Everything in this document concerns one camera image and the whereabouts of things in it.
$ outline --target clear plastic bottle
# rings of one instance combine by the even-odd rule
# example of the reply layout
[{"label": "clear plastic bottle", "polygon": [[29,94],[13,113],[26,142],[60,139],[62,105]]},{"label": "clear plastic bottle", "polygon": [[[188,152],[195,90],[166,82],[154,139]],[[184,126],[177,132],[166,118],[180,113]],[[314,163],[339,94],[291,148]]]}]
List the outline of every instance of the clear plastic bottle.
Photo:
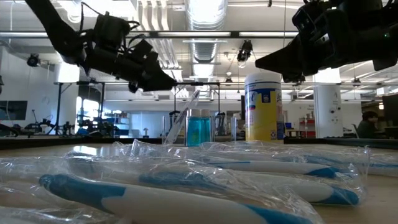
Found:
[{"label": "clear plastic bottle", "polygon": [[211,122],[210,122],[210,110],[201,111],[202,119],[202,142],[211,142]]},{"label": "clear plastic bottle", "polygon": [[202,135],[202,118],[200,110],[192,109],[188,119],[187,146],[199,146]]}]

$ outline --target wooden table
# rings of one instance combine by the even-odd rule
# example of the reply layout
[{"label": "wooden table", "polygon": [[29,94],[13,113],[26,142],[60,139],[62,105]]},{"label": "wooden table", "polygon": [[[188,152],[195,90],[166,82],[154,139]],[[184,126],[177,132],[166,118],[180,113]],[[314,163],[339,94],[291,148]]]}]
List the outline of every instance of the wooden table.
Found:
[{"label": "wooden table", "polygon": [[[30,149],[2,150],[0,157],[9,156],[63,156],[74,150],[97,156],[119,155],[112,145],[88,144],[84,146],[53,146]],[[375,152],[398,153],[390,150]],[[327,224],[393,224],[398,223],[398,177],[369,176],[368,198],[357,208],[344,206],[320,206],[315,209]]]}]

